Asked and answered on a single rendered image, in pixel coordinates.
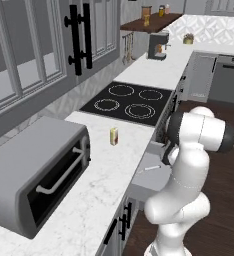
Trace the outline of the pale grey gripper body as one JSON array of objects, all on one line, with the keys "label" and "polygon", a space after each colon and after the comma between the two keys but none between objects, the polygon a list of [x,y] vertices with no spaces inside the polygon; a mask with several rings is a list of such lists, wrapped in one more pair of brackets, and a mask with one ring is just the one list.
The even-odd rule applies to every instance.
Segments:
[{"label": "pale grey gripper body", "polygon": [[173,149],[175,148],[175,143],[174,142],[168,142],[163,146],[163,156],[162,156],[162,163],[165,165],[170,165],[171,160],[170,160],[170,155]]}]

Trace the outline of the open grey drawer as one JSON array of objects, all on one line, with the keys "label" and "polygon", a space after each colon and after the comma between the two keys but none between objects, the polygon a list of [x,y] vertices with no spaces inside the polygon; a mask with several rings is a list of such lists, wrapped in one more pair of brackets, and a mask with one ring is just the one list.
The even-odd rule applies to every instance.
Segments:
[{"label": "open grey drawer", "polygon": [[[167,183],[171,168],[161,162],[163,144],[151,141],[140,160],[135,174],[128,187],[128,195],[140,202],[145,202],[150,196],[159,192]],[[137,172],[145,167],[161,165],[161,168],[141,174]]]}]

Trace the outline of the black oven front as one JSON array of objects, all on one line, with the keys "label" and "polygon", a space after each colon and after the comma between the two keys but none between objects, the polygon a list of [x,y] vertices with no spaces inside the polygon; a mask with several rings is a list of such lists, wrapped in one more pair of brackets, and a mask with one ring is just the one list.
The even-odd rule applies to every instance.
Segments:
[{"label": "black oven front", "polygon": [[173,95],[168,100],[168,103],[166,104],[163,113],[161,114],[161,118],[156,126],[156,133],[155,133],[156,142],[159,142],[159,143],[165,142],[165,137],[166,137],[165,125],[166,125],[167,119],[172,115],[173,112],[176,111],[178,96],[179,96],[178,90],[175,90],[173,92]]}]

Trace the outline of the small yellow carton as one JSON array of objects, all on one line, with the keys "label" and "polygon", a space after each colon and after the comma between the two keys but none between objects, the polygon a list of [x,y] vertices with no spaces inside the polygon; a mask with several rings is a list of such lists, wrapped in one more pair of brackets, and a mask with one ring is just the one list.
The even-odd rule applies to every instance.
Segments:
[{"label": "small yellow carton", "polygon": [[118,144],[118,128],[110,129],[110,144],[115,146]]}]

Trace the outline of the black hob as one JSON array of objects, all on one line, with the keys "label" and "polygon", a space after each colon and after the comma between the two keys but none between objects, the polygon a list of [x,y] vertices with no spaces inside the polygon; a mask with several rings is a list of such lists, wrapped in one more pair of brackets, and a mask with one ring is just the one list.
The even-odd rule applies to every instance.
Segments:
[{"label": "black hob", "polygon": [[87,102],[81,111],[155,126],[172,93],[168,89],[113,81]]}]

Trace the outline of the grey base cupboard door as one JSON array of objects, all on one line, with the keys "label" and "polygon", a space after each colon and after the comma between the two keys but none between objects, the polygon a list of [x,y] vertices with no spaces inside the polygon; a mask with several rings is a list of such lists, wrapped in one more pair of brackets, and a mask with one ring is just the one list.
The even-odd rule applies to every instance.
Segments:
[{"label": "grey base cupboard door", "polygon": [[188,92],[188,99],[206,102],[208,99],[213,74],[211,72],[214,58],[217,54],[209,52],[194,52],[194,62]]}]

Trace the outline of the grey dishwasher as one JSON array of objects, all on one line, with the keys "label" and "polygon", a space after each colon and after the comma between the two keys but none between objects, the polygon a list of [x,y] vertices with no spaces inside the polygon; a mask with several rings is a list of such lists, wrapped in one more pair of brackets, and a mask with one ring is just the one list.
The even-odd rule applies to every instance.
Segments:
[{"label": "grey dishwasher", "polygon": [[234,56],[218,57],[208,99],[234,104]]}]

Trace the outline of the grey coffee machine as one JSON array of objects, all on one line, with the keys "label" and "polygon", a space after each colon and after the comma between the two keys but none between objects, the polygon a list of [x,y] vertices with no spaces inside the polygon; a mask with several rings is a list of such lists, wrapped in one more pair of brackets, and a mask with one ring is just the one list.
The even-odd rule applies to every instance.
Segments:
[{"label": "grey coffee machine", "polygon": [[148,58],[163,61],[167,57],[169,46],[169,32],[163,30],[159,33],[151,33],[149,37]]}]

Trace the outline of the hanging kitchen utensils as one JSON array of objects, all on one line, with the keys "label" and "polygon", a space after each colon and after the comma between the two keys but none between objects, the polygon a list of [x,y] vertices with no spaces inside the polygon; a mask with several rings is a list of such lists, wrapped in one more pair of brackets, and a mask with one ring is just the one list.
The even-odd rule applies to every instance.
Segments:
[{"label": "hanging kitchen utensils", "polygon": [[134,46],[134,33],[130,32],[123,36],[124,39],[124,56],[122,58],[122,62],[124,65],[130,63],[131,61],[135,61],[136,58],[133,55],[133,46]]}]

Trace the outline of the small golden pot plant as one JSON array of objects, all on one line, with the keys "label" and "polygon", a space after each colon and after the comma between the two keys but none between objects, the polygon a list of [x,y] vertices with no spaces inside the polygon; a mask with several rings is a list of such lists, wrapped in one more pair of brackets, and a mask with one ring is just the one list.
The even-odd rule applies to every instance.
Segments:
[{"label": "small golden pot plant", "polygon": [[184,35],[183,43],[184,44],[192,44],[194,42],[194,35],[192,33],[188,33]]}]

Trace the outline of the grey toaster oven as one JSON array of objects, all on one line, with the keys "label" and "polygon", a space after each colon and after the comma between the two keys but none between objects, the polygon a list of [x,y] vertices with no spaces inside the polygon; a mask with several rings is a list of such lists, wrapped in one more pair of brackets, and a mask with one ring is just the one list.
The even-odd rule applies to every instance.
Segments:
[{"label": "grey toaster oven", "polygon": [[[85,150],[82,160],[50,195],[50,189]],[[90,138],[83,124],[42,117],[0,147],[0,226],[32,239],[43,227],[90,161]]]}]

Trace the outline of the narrow grey glass cupboard door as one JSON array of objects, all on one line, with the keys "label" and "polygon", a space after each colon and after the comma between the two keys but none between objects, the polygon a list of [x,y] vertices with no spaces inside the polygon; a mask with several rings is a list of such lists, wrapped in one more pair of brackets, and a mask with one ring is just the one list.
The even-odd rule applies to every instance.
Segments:
[{"label": "narrow grey glass cupboard door", "polygon": [[[90,4],[92,68],[86,67],[83,4]],[[77,6],[82,75],[77,76],[80,84],[115,61],[120,55],[120,0],[70,0]]]}]

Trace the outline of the grey upper cupboard run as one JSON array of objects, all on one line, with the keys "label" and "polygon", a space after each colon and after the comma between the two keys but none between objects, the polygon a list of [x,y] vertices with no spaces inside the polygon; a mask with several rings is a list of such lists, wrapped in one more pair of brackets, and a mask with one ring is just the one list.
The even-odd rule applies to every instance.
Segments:
[{"label": "grey upper cupboard run", "polygon": [[185,13],[234,17],[234,0],[186,0]]}]

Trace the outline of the wide grey glass cupboard door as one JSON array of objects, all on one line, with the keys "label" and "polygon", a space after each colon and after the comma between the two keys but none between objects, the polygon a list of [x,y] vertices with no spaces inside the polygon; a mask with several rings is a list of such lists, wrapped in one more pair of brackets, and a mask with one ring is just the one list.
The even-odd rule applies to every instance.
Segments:
[{"label": "wide grey glass cupboard door", "polygon": [[73,85],[68,0],[0,0],[0,121],[25,119]]}]

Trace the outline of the brown wooden wall shelf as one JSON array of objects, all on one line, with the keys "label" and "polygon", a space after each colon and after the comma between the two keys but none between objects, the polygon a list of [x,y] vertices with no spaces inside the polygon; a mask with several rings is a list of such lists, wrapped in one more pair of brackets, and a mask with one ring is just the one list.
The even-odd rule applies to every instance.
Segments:
[{"label": "brown wooden wall shelf", "polygon": [[160,17],[157,13],[154,13],[149,18],[149,25],[145,26],[142,19],[137,19],[120,26],[123,31],[136,31],[136,32],[146,32],[148,34],[158,33],[178,18],[182,17],[179,13],[170,13]]}]

